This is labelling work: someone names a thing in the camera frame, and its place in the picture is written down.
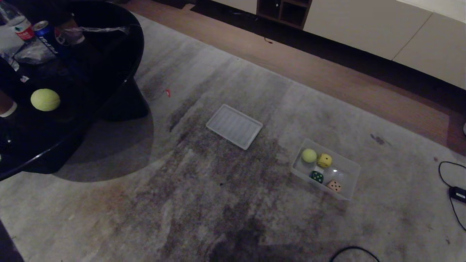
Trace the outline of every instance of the plastic bottle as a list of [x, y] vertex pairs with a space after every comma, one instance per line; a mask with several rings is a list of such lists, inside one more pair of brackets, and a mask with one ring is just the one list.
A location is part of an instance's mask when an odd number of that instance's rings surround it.
[[0, 15], [8, 26], [23, 40], [35, 38], [31, 22], [13, 5], [0, 0]]

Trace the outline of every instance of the yellow dice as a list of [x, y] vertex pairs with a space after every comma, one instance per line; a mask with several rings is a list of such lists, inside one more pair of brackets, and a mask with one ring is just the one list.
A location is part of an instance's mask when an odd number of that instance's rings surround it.
[[321, 154], [317, 160], [320, 167], [327, 168], [332, 165], [332, 157], [327, 154]]

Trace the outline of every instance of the white plastic tray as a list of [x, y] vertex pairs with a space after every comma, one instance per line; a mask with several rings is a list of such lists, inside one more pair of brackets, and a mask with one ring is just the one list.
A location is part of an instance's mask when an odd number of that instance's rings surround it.
[[[301, 158], [302, 151], [308, 148], [313, 149], [317, 155], [325, 153], [330, 155], [333, 159], [332, 165], [323, 169], [322, 184], [309, 177], [309, 174], [311, 174], [316, 167], [316, 162], [306, 163]], [[351, 200], [356, 188], [359, 173], [361, 172], [361, 166], [306, 138], [304, 139], [297, 155], [294, 155], [290, 170], [291, 173], [297, 177], [309, 182], [320, 190], [331, 194], [338, 200]], [[331, 180], [335, 180], [342, 185], [340, 193], [337, 193], [327, 187], [327, 184]]]
[[224, 104], [207, 122], [207, 128], [246, 150], [259, 134], [262, 124]]

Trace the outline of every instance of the green dice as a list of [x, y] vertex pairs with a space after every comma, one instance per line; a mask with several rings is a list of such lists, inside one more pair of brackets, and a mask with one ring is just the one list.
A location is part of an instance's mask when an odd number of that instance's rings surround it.
[[317, 171], [313, 171], [310, 175], [310, 178], [314, 179], [315, 181], [319, 182], [322, 184], [323, 182], [323, 175]]

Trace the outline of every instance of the wooden floor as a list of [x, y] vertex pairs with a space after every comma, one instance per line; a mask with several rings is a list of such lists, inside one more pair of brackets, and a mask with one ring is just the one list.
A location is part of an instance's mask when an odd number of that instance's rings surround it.
[[466, 117], [451, 103], [454, 95], [420, 95], [416, 83], [395, 86], [353, 69], [274, 42], [246, 30], [195, 13], [187, 5], [176, 9], [151, 0], [131, 0], [130, 11], [177, 30], [230, 54], [378, 115], [417, 134], [466, 155], [463, 124]]

